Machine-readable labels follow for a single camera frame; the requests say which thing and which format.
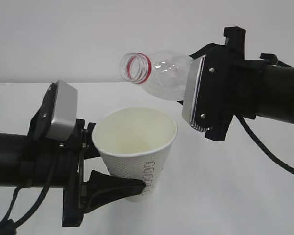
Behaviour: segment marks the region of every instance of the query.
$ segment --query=black cylindrical arm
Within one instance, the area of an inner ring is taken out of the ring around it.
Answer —
[[[78,155],[54,151],[52,140],[46,139],[35,145],[34,156],[24,154],[27,136],[0,133],[0,186],[17,186],[30,179],[34,187],[45,184],[52,158],[59,155],[52,187],[63,188],[70,169],[78,165]]]
[[[267,66],[257,94],[257,115],[294,124],[294,68]]]

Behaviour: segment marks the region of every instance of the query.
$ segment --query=metal plate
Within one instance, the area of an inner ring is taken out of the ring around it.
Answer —
[[[66,141],[76,124],[77,89],[61,80],[56,84],[58,87],[51,127],[46,137],[53,140]]]
[[[204,62],[205,55],[191,63],[184,94],[182,116],[194,129],[197,129],[195,112]]]

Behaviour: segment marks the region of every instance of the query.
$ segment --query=cup rim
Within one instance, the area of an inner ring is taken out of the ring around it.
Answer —
[[[159,148],[156,148],[156,149],[153,149],[153,150],[149,150],[149,151],[145,151],[145,152],[138,152],[138,153],[128,153],[128,154],[127,153],[112,153],[112,152],[108,152],[108,151],[102,150],[100,147],[98,147],[96,145],[96,143],[94,142],[94,135],[95,135],[96,129],[100,126],[100,124],[102,123],[102,121],[106,117],[108,117],[109,115],[111,115],[113,113],[116,113],[116,112],[121,111],[121,110],[132,109],[132,108],[149,108],[149,109],[154,109],[154,110],[157,110],[158,112],[161,112],[161,113],[165,114],[166,116],[168,116],[173,121],[173,123],[175,125],[175,133],[174,133],[172,139],[170,141],[168,141],[166,144],[164,144],[161,147],[159,147]],[[104,117],[102,117],[96,123],[96,125],[95,125],[95,127],[93,129],[93,132],[92,132],[92,142],[93,142],[95,148],[99,152],[101,152],[103,154],[106,154],[106,155],[109,155],[109,156],[112,156],[112,157],[120,157],[120,158],[139,157],[139,156],[145,156],[145,155],[153,154],[153,153],[159,152],[159,151],[167,148],[175,140],[175,138],[177,136],[177,132],[178,132],[178,127],[177,127],[176,121],[168,113],[166,113],[166,112],[164,112],[164,111],[162,111],[160,109],[157,109],[157,108],[154,108],[154,107],[150,107],[150,106],[129,106],[129,107],[123,107],[123,108],[119,108],[119,109],[113,110],[113,111],[109,112],[108,114],[106,114]]]

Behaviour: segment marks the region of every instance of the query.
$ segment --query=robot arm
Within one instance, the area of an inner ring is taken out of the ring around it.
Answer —
[[[7,214],[0,223],[0,234],[16,234],[16,228],[38,209],[49,187],[64,189],[63,227],[78,227],[84,214],[143,191],[145,183],[141,180],[95,170],[84,181],[84,161],[100,154],[91,138],[95,124],[85,128],[85,121],[76,119],[76,111],[77,90],[58,81],[49,86],[27,136],[0,133],[0,186],[15,186],[17,190],[43,187],[24,217],[14,222]]]
[[[294,68],[273,54],[246,60],[244,29],[225,28],[225,45],[190,55],[182,115],[208,139],[224,141],[234,115],[294,124]]]

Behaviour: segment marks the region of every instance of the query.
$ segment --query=red ring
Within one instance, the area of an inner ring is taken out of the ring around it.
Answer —
[[[145,79],[143,81],[141,81],[140,83],[138,83],[138,84],[142,84],[142,83],[146,82],[148,80],[148,78],[150,77],[150,75],[151,75],[151,61],[148,58],[148,56],[146,56],[144,54],[141,54],[141,53],[138,53],[138,54],[143,55],[147,59],[147,61],[148,61],[148,72],[147,72],[147,75],[146,75],[146,77],[145,77]]]
[[[132,56],[132,58],[129,60],[129,62],[127,63],[127,66],[126,66],[126,73],[127,73],[127,76],[129,77],[129,79],[133,79],[131,76],[131,65],[132,65],[132,62],[134,59],[135,59],[135,56]]]

